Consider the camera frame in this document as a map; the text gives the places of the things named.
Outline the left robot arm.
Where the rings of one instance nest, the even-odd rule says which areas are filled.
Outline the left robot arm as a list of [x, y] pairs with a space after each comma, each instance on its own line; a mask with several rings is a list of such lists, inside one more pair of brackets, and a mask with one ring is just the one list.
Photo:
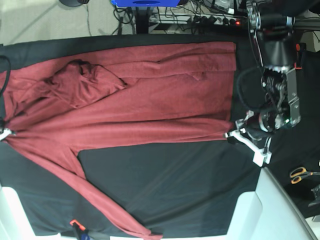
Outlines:
[[[316, 0], [246, 2], [248, 35], [256, 66], [242, 71], [236, 79], [237, 94], [247, 112], [225, 136], [251, 149], [253, 162], [259, 167], [271, 161], [273, 135], [301, 121], [296, 72], [302, 68], [304, 48], [294, 39], [294, 31], [319, 29], [315, 19], [303, 16], [317, 4]], [[261, 106], [250, 105], [242, 90], [243, 80], [253, 71], [259, 71], [266, 94]]]

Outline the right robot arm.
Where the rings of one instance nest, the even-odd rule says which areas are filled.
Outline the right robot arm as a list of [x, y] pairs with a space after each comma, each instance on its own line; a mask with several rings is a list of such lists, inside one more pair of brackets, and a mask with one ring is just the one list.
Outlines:
[[[5, 93], [5, 90], [8, 86], [10, 76], [11, 76], [11, 70], [12, 70], [12, 65], [10, 62], [10, 59], [7, 56], [1, 55], [0, 59], [5, 61], [7, 63], [7, 70], [5, 74], [5, 79], [2, 88], [0, 89], [0, 96], [2, 97]], [[7, 138], [10, 135], [14, 135], [15, 133], [10, 130], [9, 128], [6, 127], [6, 122], [4, 118], [1, 116], [0, 117], [0, 141], [3, 141], [5, 138]]]

